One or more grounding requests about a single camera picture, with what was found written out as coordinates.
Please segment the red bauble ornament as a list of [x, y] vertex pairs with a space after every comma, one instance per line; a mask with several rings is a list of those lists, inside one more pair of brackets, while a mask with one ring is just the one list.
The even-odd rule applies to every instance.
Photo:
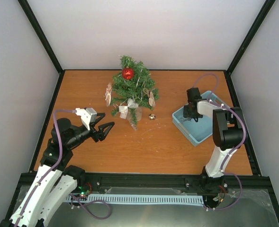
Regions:
[[122, 77], [126, 80], [130, 80], [135, 76], [135, 71], [133, 68], [122, 69]]

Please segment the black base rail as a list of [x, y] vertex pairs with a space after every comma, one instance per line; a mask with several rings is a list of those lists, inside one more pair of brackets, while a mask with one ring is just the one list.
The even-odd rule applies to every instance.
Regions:
[[[23, 173], [17, 184], [17, 189], [22, 186], [30, 186], [35, 178], [36, 172]], [[238, 176], [241, 181], [243, 190], [262, 190], [265, 189], [269, 193], [273, 193], [273, 187], [269, 177], [252, 175]], [[105, 174], [105, 173], [86, 173], [85, 180], [82, 180], [80, 187], [89, 187], [89, 183], [93, 192], [104, 194], [105, 189], [110, 188], [161, 188], [175, 189], [186, 193], [195, 193], [197, 195], [215, 195], [220, 192], [219, 186], [208, 191], [202, 190], [200, 186], [200, 175], [149, 175], [149, 174]], [[222, 180], [223, 184], [227, 184], [226, 192], [232, 189], [239, 189], [239, 183], [233, 175], [225, 175]]]

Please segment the white mesh bow ornament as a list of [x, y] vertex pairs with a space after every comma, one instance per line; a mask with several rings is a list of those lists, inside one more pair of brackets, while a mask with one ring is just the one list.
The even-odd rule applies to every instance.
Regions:
[[129, 98], [127, 100], [126, 105], [120, 105], [118, 107], [118, 111], [120, 113], [119, 117], [122, 119], [126, 119], [129, 109], [136, 109], [138, 106], [139, 106], [138, 103], [136, 103], [133, 99]]

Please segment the left back frame post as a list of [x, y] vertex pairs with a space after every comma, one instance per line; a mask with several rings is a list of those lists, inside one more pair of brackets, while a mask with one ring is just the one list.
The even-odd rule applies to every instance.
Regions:
[[26, 15], [28, 21], [30, 22], [35, 34], [37, 35], [38, 39], [40, 40], [43, 48], [45, 49], [49, 59], [51, 60], [54, 68], [56, 69], [59, 75], [62, 74], [63, 68], [59, 63], [43, 29], [41, 28], [39, 21], [37, 20], [30, 4], [27, 0], [18, 0], [20, 7], [22, 8], [24, 14]]

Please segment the small circuit board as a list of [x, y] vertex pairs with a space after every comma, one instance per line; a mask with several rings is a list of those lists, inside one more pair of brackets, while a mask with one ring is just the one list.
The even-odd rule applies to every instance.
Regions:
[[87, 201], [92, 189], [88, 185], [79, 187], [78, 189], [79, 190], [77, 192], [73, 193], [73, 196], [75, 196], [79, 201]]

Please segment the light blue plastic basket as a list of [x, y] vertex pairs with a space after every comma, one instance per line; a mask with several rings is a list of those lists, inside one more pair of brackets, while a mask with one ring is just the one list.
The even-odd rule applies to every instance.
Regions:
[[183, 117], [183, 106], [172, 114], [172, 122], [196, 147], [213, 134], [213, 111], [225, 103], [211, 91], [200, 93], [197, 87], [187, 90], [187, 98], [186, 105], [192, 106], [194, 110], [203, 115], [203, 118], [180, 123], [179, 119]]

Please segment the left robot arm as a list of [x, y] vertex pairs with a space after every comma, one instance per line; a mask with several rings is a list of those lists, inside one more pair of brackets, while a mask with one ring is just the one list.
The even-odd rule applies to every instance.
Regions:
[[82, 125], [72, 125], [67, 118], [56, 118], [51, 138], [40, 160], [40, 166], [23, 201], [9, 219], [1, 221], [1, 227], [46, 227], [73, 190], [82, 190], [86, 185], [85, 170], [69, 166], [73, 149], [91, 138], [103, 141], [114, 122], [98, 126], [105, 113], [93, 108], [76, 108], [73, 113], [80, 117]]

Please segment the clear battery box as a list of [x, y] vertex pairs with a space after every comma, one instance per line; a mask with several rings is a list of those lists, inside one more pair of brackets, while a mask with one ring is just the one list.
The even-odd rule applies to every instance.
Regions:
[[133, 121], [130, 121], [130, 125], [135, 131], [137, 130], [137, 125]]

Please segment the silver script word ornament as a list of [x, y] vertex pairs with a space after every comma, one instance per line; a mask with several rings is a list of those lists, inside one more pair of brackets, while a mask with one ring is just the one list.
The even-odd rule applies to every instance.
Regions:
[[181, 117], [180, 119], [179, 119], [179, 122], [180, 123], [183, 123], [183, 122], [187, 122], [187, 121], [191, 121], [192, 119], [191, 118], [184, 118], [184, 117]]

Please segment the right back frame post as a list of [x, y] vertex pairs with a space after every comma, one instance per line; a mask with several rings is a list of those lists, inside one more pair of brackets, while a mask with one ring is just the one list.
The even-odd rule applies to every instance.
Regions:
[[261, 7], [259, 13], [257, 14], [254, 22], [252, 23], [248, 33], [246, 34], [244, 40], [242, 41], [240, 47], [238, 48], [233, 60], [231, 61], [228, 69], [226, 70], [226, 78], [230, 78], [233, 71], [235, 70], [237, 64], [240, 62], [241, 58], [243, 57], [246, 49], [250, 45], [251, 41], [255, 37], [256, 33], [258, 32], [260, 26], [264, 22], [266, 16], [270, 12], [272, 6], [274, 5], [275, 0], [266, 0]]

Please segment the gold disco ball ornament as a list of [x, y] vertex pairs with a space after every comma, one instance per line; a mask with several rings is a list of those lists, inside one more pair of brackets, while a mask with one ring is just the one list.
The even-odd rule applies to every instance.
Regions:
[[155, 114], [153, 114], [153, 113], [149, 114], [149, 119], [150, 120], [155, 120], [155, 118], [156, 118]]

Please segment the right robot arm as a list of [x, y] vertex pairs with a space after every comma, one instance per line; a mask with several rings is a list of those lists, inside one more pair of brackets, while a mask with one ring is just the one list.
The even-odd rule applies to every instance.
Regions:
[[197, 87], [187, 90], [188, 104], [184, 106], [185, 118], [199, 119], [207, 116], [213, 122], [212, 136], [215, 148], [210, 161], [203, 167], [199, 186], [205, 192], [215, 192], [224, 184], [225, 168], [232, 155], [247, 138], [246, 126], [240, 107], [228, 107], [210, 98], [203, 99]]

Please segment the frame post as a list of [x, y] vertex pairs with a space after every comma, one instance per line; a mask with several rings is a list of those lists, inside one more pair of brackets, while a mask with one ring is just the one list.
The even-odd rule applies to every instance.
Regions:
[[243, 57], [246, 49], [250, 45], [251, 41], [255, 37], [256, 33], [258, 32], [260, 26], [264, 22], [266, 16], [270, 12], [272, 6], [274, 5], [275, 0], [266, 0], [261, 7], [259, 13], [257, 14], [254, 22], [252, 23], [248, 33], [246, 34], [244, 40], [242, 41], [240, 47], [238, 48], [233, 60], [231, 61], [228, 69], [226, 70], [226, 78], [230, 78], [233, 71], [235, 70], [237, 64], [240, 62], [241, 58]]
[[24, 14], [26, 15], [28, 21], [30, 22], [35, 34], [37, 35], [38, 39], [40, 40], [43, 48], [45, 49], [49, 59], [51, 60], [54, 68], [56, 69], [59, 75], [62, 74], [63, 68], [59, 63], [43, 29], [41, 28], [39, 21], [37, 20], [30, 4], [27, 0], [18, 0], [20, 7], [22, 8]]

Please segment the small green christmas tree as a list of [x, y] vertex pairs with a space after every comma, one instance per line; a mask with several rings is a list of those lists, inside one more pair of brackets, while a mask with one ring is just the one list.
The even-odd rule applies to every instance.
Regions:
[[[142, 108], [153, 110], [148, 103], [148, 96], [143, 92], [144, 88], [152, 90], [155, 101], [159, 99], [159, 90], [155, 87], [155, 81], [151, 77], [150, 71], [142, 61], [136, 61], [131, 56], [123, 55], [120, 57], [121, 71], [113, 76], [111, 103], [113, 106], [111, 114], [119, 114], [118, 107], [126, 105], [129, 98], [133, 99], [139, 106], [136, 109], [129, 109], [126, 119], [133, 121], [136, 125], [140, 121]], [[133, 68], [135, 76], [126, 80], [122, 77], [122, 69]]]

